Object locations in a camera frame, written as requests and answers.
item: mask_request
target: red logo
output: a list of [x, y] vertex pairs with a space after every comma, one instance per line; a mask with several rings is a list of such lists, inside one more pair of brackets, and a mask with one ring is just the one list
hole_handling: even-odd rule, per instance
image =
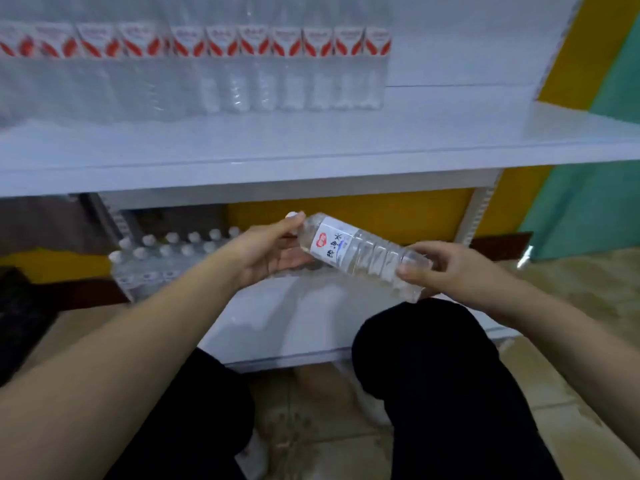
[[316, 247], [321, 248], [325, 244], [326, 244], [326, 234], [323, 232], [322, 234], [320, 234], [320, 237], [318, 237], [318, 240], [316, 241]]

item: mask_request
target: black pants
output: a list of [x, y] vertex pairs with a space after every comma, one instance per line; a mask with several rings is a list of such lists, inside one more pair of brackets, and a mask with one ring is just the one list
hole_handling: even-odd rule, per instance
[[[562, 478], [518, 384], [463, 306], [427, 299], [373, 316], [353, 366], [394, 425], [393, 479]], [[253, 416], [241, 376], [196, 350], [107, 478], [242, 479], [233, 457]]]

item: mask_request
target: brown baseboard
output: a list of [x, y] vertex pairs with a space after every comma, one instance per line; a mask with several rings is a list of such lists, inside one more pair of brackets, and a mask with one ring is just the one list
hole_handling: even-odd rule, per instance
[[[471, 242], [471, 248], [492, 261], [518, 259], [530, 240], [530, 232], [478, 237]], [[59, 311], [128, 302], [117, 284], [108, 278], [46, 283], [36, 287]]]

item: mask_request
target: bottom shelf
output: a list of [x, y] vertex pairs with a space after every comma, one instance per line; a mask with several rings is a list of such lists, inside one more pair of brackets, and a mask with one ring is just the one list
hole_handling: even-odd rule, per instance
[[[332, 269], [281, 276], [236, 294], [198, 346], [239, 372], [341, 360], [365, 320], [398, 303]], [[491, 339], [519, 335], [471, 313]]]

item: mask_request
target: person's left arm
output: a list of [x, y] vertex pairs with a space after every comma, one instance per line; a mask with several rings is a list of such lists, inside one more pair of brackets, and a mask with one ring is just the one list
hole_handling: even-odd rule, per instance
[[103, 478], [236, 291], [310, 260], [286, 238], [302, 220], [249, 229], [0, 389], [0, 477]]

